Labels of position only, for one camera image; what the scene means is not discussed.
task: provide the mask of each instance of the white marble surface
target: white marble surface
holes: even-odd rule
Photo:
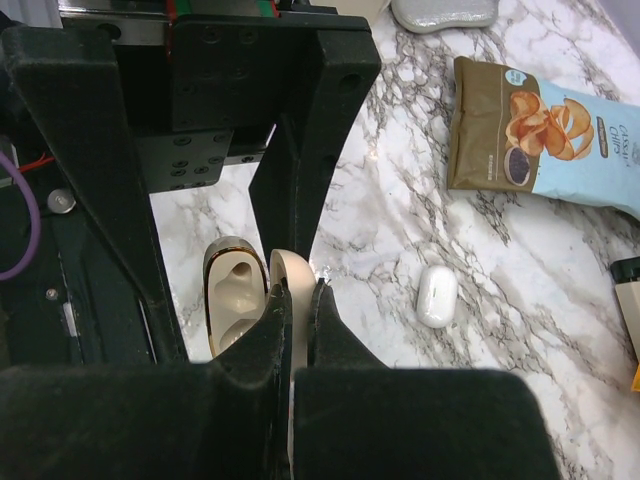
[[[640,105],[640,61],[591,0],[502,0],[486,30],[414,36],[385,14],[383,71],[338,164],[312,253],[347,325],[387,365],[491,367],[536,394],[565,478],[640,478],[637,362],[608,265],[640,255],[640,227],[612,210],[531,195],[447,191],[452,63],[509,64]],[[210,358],[202,255],[221,235],[258,246],[253,167],[214,187],[153,196],[191,358]],[[420,270],[460,281],[457,318],[434,331],[413,311]]]

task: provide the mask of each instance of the bag of chips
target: bag of chips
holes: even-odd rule
[[[640,219],[640,107],[455,60],[448,186],[530,192]]]

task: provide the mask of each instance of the metal plate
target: metal plate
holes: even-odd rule
[[[231,130],[136,139],[149,193],[213,185],[229,151]]]
[[[7,29],[1,40],[16,91],[92,229],[144,305],[158,363],[186,361],[111,43],[92,30],[31,27]]]
[[[115,45],[164,45],[168,19],[162,4],[117,0],[59,0],[65,27],[100,28]]]
[[[337,15],[180,17],[173,29],[173,129],[273,125],[318,29],[368,31],[368,24]]]

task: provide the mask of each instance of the purple cable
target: purple cable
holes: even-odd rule
[[[22,273],[22,271],[29,266],[33,257],[36,256],[38,244],[40,243],[40,208],[38,208],[38,202],[36,202],[36,197],[33,195],[31,187],[29,187],[20,170],[18,170],[11,160],[2,152],[0,152],[0,166],[7,171],[16,185],[18,185],[27,202],[27,207],[29,207],[29,217],[31,218],[31,238],[29,238],[27,250],[13,268],[10,268],[6,272],[0,272],[0,282],[2,282],[4,280],[11,280],[16,275]]]

